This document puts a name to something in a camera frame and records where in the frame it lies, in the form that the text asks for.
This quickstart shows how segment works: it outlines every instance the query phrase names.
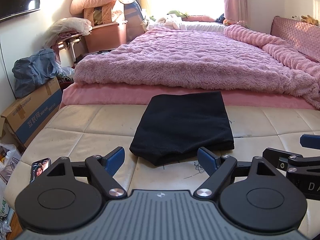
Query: pink curtain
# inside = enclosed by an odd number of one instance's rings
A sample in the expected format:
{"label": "pink curtain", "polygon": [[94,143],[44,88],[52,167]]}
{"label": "pink curtain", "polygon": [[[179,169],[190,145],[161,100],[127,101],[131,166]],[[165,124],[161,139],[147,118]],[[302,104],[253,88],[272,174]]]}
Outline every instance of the pink curtain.
{"label": "pink curtain", "polygon": [[242,26],[248,22],[248,0],[224,0],[224,17]]}

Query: blue-gray bag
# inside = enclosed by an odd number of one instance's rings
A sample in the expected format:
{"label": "blue-gray bag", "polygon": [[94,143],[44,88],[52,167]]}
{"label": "blue-gray bag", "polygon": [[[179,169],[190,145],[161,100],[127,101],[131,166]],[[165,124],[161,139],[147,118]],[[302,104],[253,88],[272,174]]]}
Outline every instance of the blue-gray bag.
{"label": "blue-gray bag", "polygon": [[16,78],[15,96],[23,98],[55,77],[59,65],[53,49],[41,49],[36,54],[17,60],[12,72]]}

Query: smartphone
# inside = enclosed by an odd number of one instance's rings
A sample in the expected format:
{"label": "smartphone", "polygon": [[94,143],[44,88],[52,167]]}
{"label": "smartphone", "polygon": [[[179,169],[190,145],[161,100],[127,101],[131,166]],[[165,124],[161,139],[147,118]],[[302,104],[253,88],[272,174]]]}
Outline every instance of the smartphone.
{"label": "smartphone", "polygon": [[51,164],[51,160],[49,158],[32,163],[30,183],[33,182],[36,177],[40,176],[41,173],[44,172],[49,167],[50,164]]}

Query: gray ribbed plate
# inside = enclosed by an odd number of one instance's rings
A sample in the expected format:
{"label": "gray ribbed plate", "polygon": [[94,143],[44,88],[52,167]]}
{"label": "gray ribbed plate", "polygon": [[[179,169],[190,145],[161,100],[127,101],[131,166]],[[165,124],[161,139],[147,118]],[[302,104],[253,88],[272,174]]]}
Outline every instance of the gray ribbed plate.
{"label": "gray ribbed plate", "polygon": [[41,235],[24,231],[18,240],[303,240],[298,231],[259,236],[230,225],[215,204],[194,199],[185,191],[134,190],[112,200],[94,222],[71,233]]}

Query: pink quilted headboard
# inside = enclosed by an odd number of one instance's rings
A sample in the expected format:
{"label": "pink quilted headboard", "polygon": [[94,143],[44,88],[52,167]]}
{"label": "pink quilted headboard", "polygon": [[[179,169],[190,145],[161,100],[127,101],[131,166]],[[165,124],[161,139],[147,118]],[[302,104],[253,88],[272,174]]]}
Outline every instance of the pink quilted headboard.
{"label": "pink quilted headboard", "polygon": [[271,26],[271,35],[286,40],[300,53],[320,62],[320,27],[276,16]]}

